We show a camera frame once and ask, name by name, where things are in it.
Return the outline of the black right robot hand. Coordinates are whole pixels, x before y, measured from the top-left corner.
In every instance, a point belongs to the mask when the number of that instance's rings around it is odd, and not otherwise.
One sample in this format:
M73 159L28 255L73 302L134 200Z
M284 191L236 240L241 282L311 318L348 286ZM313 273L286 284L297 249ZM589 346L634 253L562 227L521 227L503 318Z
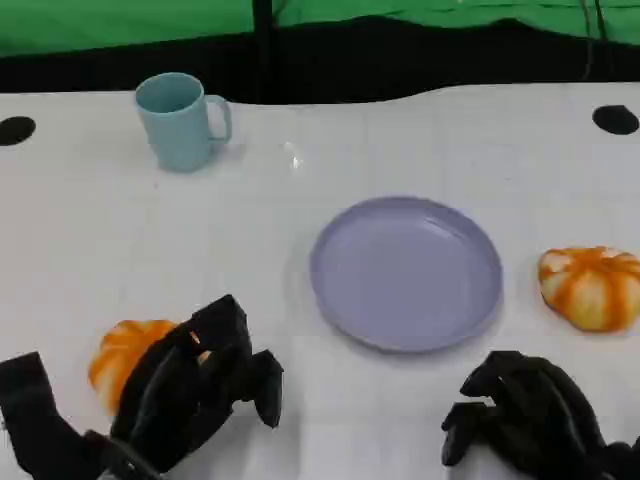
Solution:
M493 351L466 378L441 429L442 464L460 463L484 443L503 461L534 479L596 479L589 457L606 442L594 410L559 367L518 351Z

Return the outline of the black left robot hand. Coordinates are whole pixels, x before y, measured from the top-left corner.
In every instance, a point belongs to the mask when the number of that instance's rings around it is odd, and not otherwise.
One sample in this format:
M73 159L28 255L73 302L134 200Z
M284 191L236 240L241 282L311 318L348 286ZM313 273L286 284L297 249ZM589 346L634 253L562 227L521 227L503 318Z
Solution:
M238 401L278 426L283 368L253 352L247 317L231 295L155 341L126 381L110 434L166 473L229 419Z

